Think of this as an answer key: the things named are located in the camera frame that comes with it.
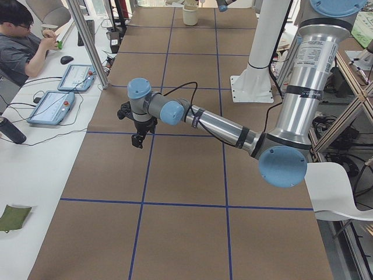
black mouse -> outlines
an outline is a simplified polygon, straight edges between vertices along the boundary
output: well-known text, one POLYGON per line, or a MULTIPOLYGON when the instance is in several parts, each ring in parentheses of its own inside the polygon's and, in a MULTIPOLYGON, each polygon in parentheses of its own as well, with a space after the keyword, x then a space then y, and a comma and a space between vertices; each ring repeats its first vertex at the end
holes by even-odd
POLYGON ((67 64, 70 61, 74 60, 74 57, 71 57, 70 55, 65 55, 64 57, 61 57, 61 64, 67 64))

green pouch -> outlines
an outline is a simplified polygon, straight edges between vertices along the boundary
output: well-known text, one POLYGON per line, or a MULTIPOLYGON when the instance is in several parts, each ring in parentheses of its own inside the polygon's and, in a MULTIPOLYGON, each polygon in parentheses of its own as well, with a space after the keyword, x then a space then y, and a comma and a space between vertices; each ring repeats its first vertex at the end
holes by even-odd
POLYGON ((0 218, 0 231, 8 233, 10 230, 22 228, 30 211, 31 207, 17 208, 7 205, 0 218))

white cup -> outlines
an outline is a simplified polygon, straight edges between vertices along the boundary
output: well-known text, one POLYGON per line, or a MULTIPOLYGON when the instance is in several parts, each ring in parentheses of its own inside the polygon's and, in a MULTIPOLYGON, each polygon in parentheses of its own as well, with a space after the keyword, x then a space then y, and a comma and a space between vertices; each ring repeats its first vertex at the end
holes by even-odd
POLYGON ((185 25, 196 25, 198 22, 198 6, 185 5, 182 9, 182 21, 185 25))

man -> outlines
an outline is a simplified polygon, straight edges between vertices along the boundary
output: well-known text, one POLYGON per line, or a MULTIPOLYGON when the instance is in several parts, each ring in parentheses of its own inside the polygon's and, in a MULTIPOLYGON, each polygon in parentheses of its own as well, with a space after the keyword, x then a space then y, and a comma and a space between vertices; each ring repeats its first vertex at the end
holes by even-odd
POLYGON ((0 72, 18 86, 36 77, 49 50, 57 50, 57 37, 43 31, 43 39, 31 33, 34 19, 17 0, 0 0, 0 72))

white table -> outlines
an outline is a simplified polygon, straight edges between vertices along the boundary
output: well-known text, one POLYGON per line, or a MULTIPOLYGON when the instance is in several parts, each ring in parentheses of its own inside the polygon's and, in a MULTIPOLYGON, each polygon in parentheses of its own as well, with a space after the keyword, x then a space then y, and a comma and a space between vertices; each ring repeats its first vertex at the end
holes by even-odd
MULTIPOLYGON (((103 18, 95 18, 96 49, 101 62, 110 51, 110 42, 106 38, 106 29, 100 26, 103 18)), ((60 51, 50 51, 45 67, 38 78, 62 76, 69 64, 62 65, 59 60, 64 55, 74 57, 70 64, 91 64, 85 47, 77 46, 78 32, 76 27, 66 38, 60 51)), ((19 90, 13 102, 33 104, 33 95, 38 90, 56 90, 58 79, 46 79, 26 84, 19 90)), ((36 146, 24 146, 0 140, 0 215, 5 206, 31 206, 23 228, 0 232, 0 279, 27 279, 37 258, 37 254, 47 232, 48 226, 57 207, 59 198, 70 174, 71 168, 85 137, 87 127, 98 103, 102 87, 96 77, 94 84, 79 96, 75 96, 75 104, 62 124, 70 124, 78 113, 78 107, 83 97, 83 103, 76 122, 68 126, 31 125, 25 120, 15 123, 15 126, 27 136, 25 143, 34 144, 57 134, 70 131, 80 131, 56 137, 36 146)), ((21 116, 27 118, 32 107, 15 105, 21 116)), ((3 114, 11 122, 21 119, 18 113, 7 108, 3 114)))

